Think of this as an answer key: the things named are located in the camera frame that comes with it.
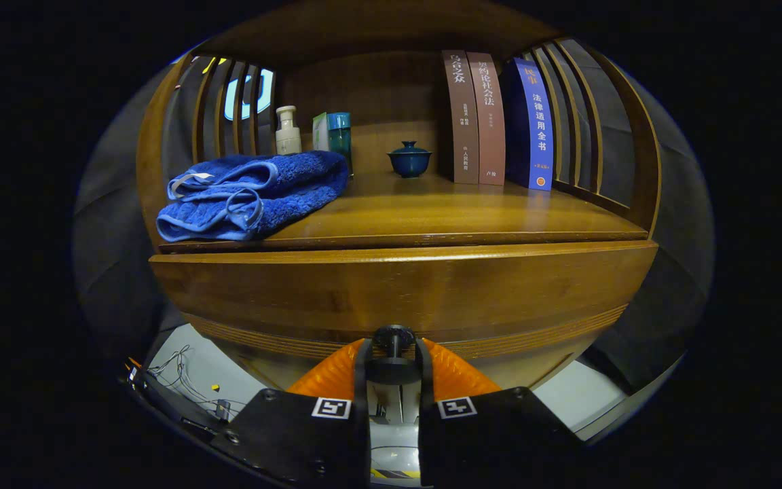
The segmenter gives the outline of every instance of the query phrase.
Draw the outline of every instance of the blue towel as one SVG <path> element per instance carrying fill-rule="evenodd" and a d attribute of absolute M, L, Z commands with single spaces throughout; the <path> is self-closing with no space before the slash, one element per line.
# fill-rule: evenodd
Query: blue towel
<path fill-rule="evenodd" d="M 266 238 L 339 197 L 348 182 L 343 155 L 232 155 L 196 164 L 168 183 L 176 201 L 155 225 L 168 242 Z"/>

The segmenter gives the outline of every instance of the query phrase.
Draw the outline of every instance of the wooden cabinet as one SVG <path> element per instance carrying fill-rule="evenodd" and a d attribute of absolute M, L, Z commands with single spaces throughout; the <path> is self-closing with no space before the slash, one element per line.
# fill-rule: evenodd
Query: wooden cabinet
<path fill-rule="evenodd" d="M 152 268 L 196 330 L 269 386 L 290 386 L 342 344 L 387 324 L 443 343 L 502 387 L 536 386 L 614 324 L 654 260 L 657 244 L 649 237 L 660 161 L 648 114 L 623 86 L 622 73 L 597 59 L 606 72 L 615 69 L 609 77 L 636 139 L 630 207 L 577 179 L 555 182 L 551 192 L 511 182 L 456 185 L 443 174 L 450 122 L 439 50 L 490 52 L 499 65 L 561 33 L 491 3 L 389 5 L 286 6 L 206 41 L 174 66 L 147 109 L 139 141 L 144 219 L 158 249 Z M 259 32 L 282 33 L 286 41 L 261 44 Z M 356 176 L 344 195 L 264 240 L 162 242 L 155 216 L 167 204 L 164 122 L 193 56 L 210 66 L 205 77 L 231 75 L 234 62 L 241 72 L 247 65 L 253 73 L 273 69 L 271 111 L 298 106 L 304 149 L 313 115 L 351 112 Z M 220 58 L 232 65 L 215 69 Z M 574 81 L 564 79 L 564 87 Z M 255 85 L 248 93 L 242 84 L 234 90 L 241 90 L 237 101 L 251 100 L 255 121 Z M 202 93 L 198 103 L 219 105 L 223 95 Z M 592 120 L 593 100 L 578 103 Z M 198 160 L 213 158 L 202 149 L 210 140 L 205 113 L 196 109 L 193 121 Z M 249 144 L 237 147 L 258 147 L 255 125 L 239 120 L 235 139 Z M 574 126 L 558 137 L 572 134 L 580 144 L 578 120 L 569 120 Z M 391 173 L 385 153 L 403 140 L 434 152 L 419 179 Z M 593 164 L 601 171 L 600 159 Z"/>

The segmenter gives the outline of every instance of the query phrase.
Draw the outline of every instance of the orange gripper part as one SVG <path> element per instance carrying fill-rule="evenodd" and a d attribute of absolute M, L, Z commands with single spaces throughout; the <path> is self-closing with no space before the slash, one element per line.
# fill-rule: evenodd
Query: orange gripper part
<path fill-rule="evenodd" d="M 501 391 L 493 380 L 441 344 L 422 338 L 434 368 L 434 399 L 478 396 Z"/>
<path fill-rule="evenodd" d="M 286 392 L 313 397 L 354 400 L 354 359 L 364 340 L 353 341 L 331 353 Z"/>

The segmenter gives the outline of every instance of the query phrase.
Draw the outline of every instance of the white bottle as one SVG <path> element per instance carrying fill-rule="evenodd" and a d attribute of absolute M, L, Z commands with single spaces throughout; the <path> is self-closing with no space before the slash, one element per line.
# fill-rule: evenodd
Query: white bottle
<path fill-rule="evenodd" d="M 276 154 L 291 155 L 301 152 L 301 130 L 295 124 L 295 106 L 276 109 Z"/>

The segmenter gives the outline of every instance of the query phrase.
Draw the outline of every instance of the black knob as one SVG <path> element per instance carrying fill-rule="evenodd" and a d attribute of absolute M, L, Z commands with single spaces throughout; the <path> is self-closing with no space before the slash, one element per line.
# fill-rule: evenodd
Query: black knob
<path fill-rule="evenodd" d="M 421 380 L 418 367 L 401 353 L 415 343 L 415 334 L 401 325 L 382 326 L 373 334 L 373 341 L 385 349 L 387 358 L 367 362 L 367 380 L 378 384 L 401 386 Z"/>

